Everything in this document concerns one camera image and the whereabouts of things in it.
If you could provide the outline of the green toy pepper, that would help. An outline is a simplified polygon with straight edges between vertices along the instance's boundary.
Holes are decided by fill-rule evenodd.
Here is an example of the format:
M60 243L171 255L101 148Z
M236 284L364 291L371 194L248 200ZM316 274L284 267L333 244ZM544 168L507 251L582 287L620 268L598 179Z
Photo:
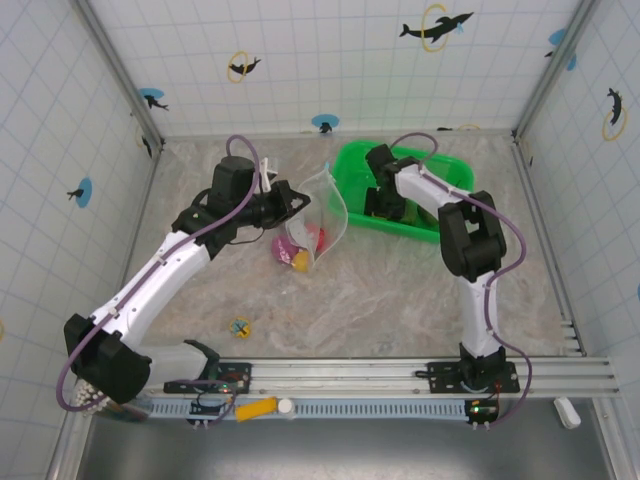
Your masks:
M414 202L407 201L401 223L419 229L434 229L438 220Z

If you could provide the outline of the red toy vegetable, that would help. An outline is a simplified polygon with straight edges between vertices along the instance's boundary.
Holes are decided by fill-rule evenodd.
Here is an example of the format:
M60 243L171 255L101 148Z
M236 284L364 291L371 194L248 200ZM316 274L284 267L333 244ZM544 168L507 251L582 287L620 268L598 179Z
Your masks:
M305 225L307 233L307 245L309 250L314 254L322 253L326 250L329 243L329 236L323 227L313 223Z

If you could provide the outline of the clear zip-top plastic bag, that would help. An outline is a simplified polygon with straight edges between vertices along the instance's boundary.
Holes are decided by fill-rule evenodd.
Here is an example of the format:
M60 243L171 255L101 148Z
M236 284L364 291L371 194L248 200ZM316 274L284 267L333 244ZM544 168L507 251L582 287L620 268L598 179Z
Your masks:
M348 211L337 188L336 180L329 170L323 169L320 173L303 181L300 185L300 190L301 193L307 194L311 198L311 203L294 218L302 219L305 225L313 223L323 227L329 236L328 247L324 252L314 254L307 250L311 256L311 268L309 270L311 271L318 261L341 240L347 228ZM277 235L287 235L289 237L286 230L287 222L280 228L280 232Z

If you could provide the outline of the green perforated plastic basket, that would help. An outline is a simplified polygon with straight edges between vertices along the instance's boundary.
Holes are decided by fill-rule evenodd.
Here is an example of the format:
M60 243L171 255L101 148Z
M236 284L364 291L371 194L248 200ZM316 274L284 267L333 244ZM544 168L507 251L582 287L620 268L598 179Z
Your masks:
M374 176L366 162L366 154L380 144L380 141L371 140L355 140L345 144L340 149L331 169L331 174L346 204L349 225L438 244L440 241L438 226L423 230L401 222L369 217L363 213L366 191L369 187L376 186ZM409 156L422 159L434 176L456 188L466 191L475 189L474 172L463 160L443 154L436 154L427 160L426 151L406 146L393 147L392 152L398 159Z

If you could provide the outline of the yellow flat object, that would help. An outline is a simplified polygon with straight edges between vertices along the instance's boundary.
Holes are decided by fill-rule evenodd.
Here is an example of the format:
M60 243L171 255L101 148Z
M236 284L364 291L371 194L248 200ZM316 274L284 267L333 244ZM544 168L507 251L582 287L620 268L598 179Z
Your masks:
M237 422L246 422L265 415L270 415L278 410L278 400L276 397L264 398L247 404L239 405L235 408L235 419Z

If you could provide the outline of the small circuit board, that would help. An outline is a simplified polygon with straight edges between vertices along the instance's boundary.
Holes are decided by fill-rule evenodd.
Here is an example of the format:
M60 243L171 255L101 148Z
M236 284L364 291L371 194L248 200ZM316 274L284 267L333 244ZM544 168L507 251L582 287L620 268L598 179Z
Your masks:
M466 400L464 404L467 423L472 426L491 424L499 417L499 402L496 399Z
M229 414L234 411L237 399L236 394L232 394L228 399L203 400L204 393L200 393L190 404L188 423L194 428L208 429L221 423Z

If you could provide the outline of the white peg cluster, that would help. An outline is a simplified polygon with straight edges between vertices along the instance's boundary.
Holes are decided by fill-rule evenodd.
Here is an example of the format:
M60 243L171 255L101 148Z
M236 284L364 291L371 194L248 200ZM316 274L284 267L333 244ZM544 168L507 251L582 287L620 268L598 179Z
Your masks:
M86 382L79 380L73 390L71 405L77 407L81 413L94 414L101 411L109 402L109 398L100 390Z

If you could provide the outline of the white plastic block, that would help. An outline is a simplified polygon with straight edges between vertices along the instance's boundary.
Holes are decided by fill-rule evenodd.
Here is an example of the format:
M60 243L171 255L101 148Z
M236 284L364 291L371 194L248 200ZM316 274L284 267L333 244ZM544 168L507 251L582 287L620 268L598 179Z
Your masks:
M581 425L581 417L568 397L555 398L553 405L564 428L573 430Z

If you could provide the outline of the aluminium frame bar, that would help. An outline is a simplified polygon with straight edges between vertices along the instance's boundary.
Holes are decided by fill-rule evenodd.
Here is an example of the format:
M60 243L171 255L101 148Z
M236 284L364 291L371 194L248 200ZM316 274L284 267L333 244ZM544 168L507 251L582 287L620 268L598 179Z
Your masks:
M630 480L635 476L635 470L627 452L614 405L619 399L618 381L611 361L606 357L590 355L580 335L576 311L531 180L529 163L522 150L523 144L521 140L514 140L512 153L562 317L564 356L560 363L566 367L579 368L579 373L567 381L566 396L575 403L584 402L589 405L594 435L599 442L601 456L607 468L607 478Z
M105 31L102 22L91 6L90 1L71 0L71 6L79 16L109 72L114 77L116 84L126 98L131 113L138 121L142 134L151 149L156 153L160 153L164 146L164 139L150 115L150 109L147 103L135 87L134 82Z
M151 158L151 169L142 187L142 199L136 211L135 229L127 245L126 262L119 277L119 287L123 287L126 284L127 276L132 271L133 252L141 230L142 219L161 157L162 151L159 151ZM78 472L80 471L82 456L92 421L93 417L86 411L66 413L64 415L62 430L59 434L45 480L76 480Z
M565 28L565 34L554 48L551 60L543 75L536 83L532 95L527 101L516 127L511 131L514 142L519 145L531 129L537 115L551 94L551 91L566 70L566 67L576 52L589 22L599 8L602 0L579 0L577 7Z

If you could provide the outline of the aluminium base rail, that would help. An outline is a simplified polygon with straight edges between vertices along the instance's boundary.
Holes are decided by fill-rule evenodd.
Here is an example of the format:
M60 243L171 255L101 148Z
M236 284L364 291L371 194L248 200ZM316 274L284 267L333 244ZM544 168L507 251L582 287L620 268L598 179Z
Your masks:
M486 398L450 389L431 391L431 382L414 375L430 358L228 358L252 365L245 399L293 398ZM621 390L606 357L534 357L529 399L616 398Z

